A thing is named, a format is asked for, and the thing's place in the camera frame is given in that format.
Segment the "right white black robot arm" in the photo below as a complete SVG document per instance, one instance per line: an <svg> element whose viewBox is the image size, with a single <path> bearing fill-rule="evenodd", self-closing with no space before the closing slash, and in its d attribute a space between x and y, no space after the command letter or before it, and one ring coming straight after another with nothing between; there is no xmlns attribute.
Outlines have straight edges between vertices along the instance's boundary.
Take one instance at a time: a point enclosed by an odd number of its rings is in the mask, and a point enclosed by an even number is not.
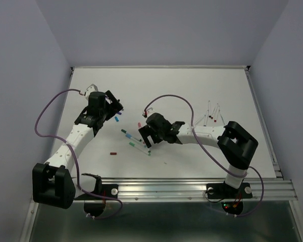
<svg viewBox="0 0 303 242"><path fill-rule="evenodd" d="M225 195L233 197L240 192L250 162L258 147L258 141L237 122L229 121L225 126L193 126L185 122L170 123L159 113L147 115L146 125L138 129L147 147L149 138L155 144L198 144L221 150L229 163L227 176L222 184Z"/></svg>

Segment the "purple cap marker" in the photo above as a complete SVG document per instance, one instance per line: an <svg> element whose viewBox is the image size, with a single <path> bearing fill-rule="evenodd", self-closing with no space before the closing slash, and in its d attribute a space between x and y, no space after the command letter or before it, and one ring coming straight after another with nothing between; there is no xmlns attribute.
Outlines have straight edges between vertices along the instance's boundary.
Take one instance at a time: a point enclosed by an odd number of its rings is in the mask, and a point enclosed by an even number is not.
<svg viewBox="0 0 303 242"><path fill-rule="evenodd" d="M205 116L204 116L204 122L203 122L203 126L206 127L208 125L208 119L209 119L209 110L207 110Z"/></svg>

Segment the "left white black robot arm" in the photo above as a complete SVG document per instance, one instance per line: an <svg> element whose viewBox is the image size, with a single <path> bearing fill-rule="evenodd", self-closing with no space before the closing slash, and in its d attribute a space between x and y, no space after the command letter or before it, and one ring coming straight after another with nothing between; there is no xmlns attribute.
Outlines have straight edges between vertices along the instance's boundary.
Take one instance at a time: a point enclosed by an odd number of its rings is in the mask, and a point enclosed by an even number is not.
<svg viewBox="0 0 303 242"><path fill-rule="evenodd" d="M67 209L82 194L107 200L101 195L99 183L90 181L85 189L81 186L78 158L104 123L120 112L123 105L111 91L97 91L94 85L78 93L86 98L87 106L76 118L67 138L52 136L62 142L61 146L46 162L36 164L32 170L32 194L37 203Z"/></svg>

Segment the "grey cap marker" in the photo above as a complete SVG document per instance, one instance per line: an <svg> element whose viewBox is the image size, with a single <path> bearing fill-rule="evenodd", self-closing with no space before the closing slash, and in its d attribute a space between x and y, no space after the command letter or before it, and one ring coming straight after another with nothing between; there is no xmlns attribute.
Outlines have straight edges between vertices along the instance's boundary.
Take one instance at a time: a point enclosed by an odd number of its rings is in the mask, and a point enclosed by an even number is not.
<svg viewBox="0 0 303 242"><path fill-rule="evenodd" d="M220 109L220 106L218 105L218 110L217 110L217 116L220 117L221 121L222 121L222 124L225 124L225 121L224 121L224 118L221 114L221 109Z"/></svg>

